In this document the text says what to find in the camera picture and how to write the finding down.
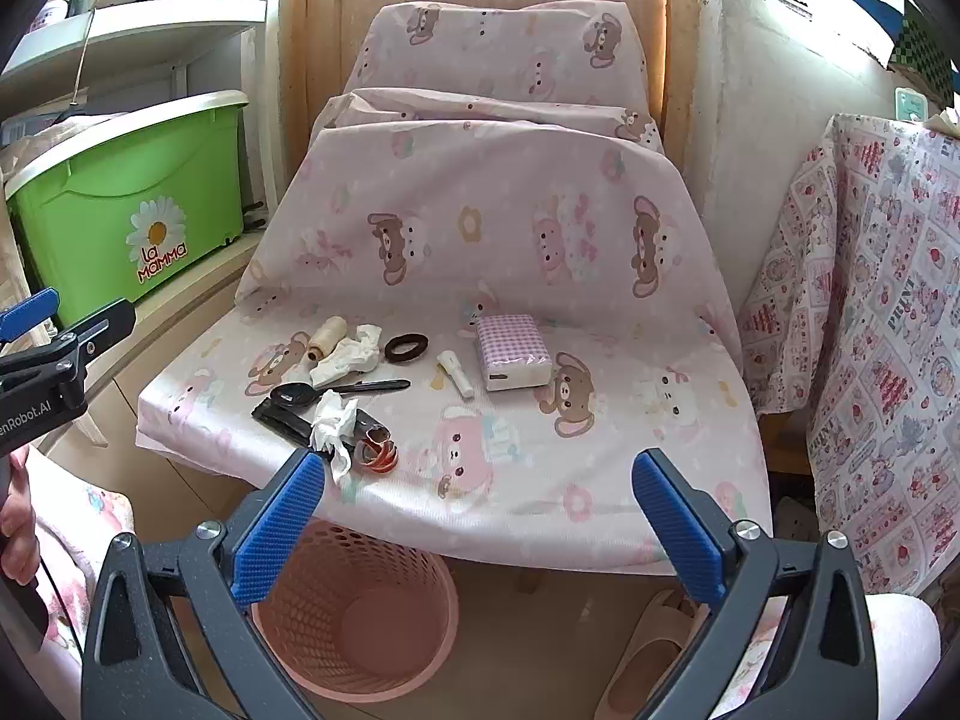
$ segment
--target black plastic spoon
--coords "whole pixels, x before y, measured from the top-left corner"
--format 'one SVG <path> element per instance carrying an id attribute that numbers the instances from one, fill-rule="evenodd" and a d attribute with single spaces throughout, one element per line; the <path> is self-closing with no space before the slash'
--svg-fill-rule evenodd
<path id="1" fill-rule="evenodd" d="M 288 408 L 304 408 L 310 406 L 323 397 L 328 389 L 346 394 L 361 394 L 362 392 L 393 392 L 407 389 L 410 386 L 408 379 L 387 379 L 382 382 L 360 382 L 359 384 L 344 384 L 341 386 L 321 386 L 314 389 L 306 382 L 289 382 L 275 386 L 270 390 L 270 399 L 278 406 Z"/>

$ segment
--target blue gripper pad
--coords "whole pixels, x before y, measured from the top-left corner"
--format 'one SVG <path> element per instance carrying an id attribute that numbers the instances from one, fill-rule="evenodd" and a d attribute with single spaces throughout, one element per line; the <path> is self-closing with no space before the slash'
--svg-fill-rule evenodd
<path id="1" fill-rule="evenodd" d="M 0 343 L 13 343 L 40 322 L 53 317 L 58 308 L 59 295 L 51 287 L 21 300 L 0 314 Z"/>
<path id="2" fill-rule="evenodd" d="M 309 453 L 236 549 L 230 593 L 240 607 L 267 597 L 322 497 L 323 462 Z"/>
<path id="3" fill-rule="evenodd" d="M 646 452 L 637 455 L 631 482 L 634 498 L 690 597 L 699 604 L 720 603 L 727 593 L 720 550 Z"/>

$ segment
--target white lid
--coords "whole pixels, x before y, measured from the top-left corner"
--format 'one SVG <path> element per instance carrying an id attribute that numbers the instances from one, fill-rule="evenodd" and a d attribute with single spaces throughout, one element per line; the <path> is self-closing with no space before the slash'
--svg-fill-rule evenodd
<path id="1" fill-rule="evenodd" d="M 208 95 L 194 95 L 192 98 L 152 105 L 149 108 L 110 119 L 108 122 L 96 124 L 68 141 L 59 143 L 50 151 L 40 154 L 27 167 L 13 175 L 13 178 L 7 182 L 5 187 L 6 197 L 7 199 L 13 197 L 17 190 L 35 179 L 37 175 L 47 172 L 51 167 L 56 167 L 64 160 L 75 157 L 88 148 L 99 146 L 100 143 L 107 143 L 114 138 L 136 132 L 138 129 L 151 127 L 161 122 L 169 122 L 171 119 L 179 119 L 181 116 L 189 116 L 192 113 L 208 111 L 213 108 L 226 108 L 230 105 L 246 105 L 249 102 L 243 92 L 210 92 Z"/>

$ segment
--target human hand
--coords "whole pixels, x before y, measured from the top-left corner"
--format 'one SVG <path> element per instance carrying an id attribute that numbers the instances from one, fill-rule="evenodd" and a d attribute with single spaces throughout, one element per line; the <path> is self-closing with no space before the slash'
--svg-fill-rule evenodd
<path id="1" fill-rule="evenodd" d="M 29 584 L 40 568 L 40 543 L 37 541 L 37 515 L 30 503 L 30 478 L 27 456 L 30 445 L 10 453 L 10 489 L 0 509 L 0 533 L 8 538 L 0 556 L 3 573 L 18 584 Z"/>

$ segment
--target daisy center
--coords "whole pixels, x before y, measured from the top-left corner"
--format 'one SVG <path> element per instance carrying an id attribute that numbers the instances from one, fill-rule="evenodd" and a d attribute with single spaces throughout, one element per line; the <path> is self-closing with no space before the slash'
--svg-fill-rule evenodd
<path id="1" fill-rule="evenodd" d="M 167 237 L 167 225 L 162 223 L 162 221 L 155 221 L 150 225 L 150 229 L 147 230 L 147 240 L 150 241 L 151 245 L 158 247 L 162 244 L 163 239 Z"/>

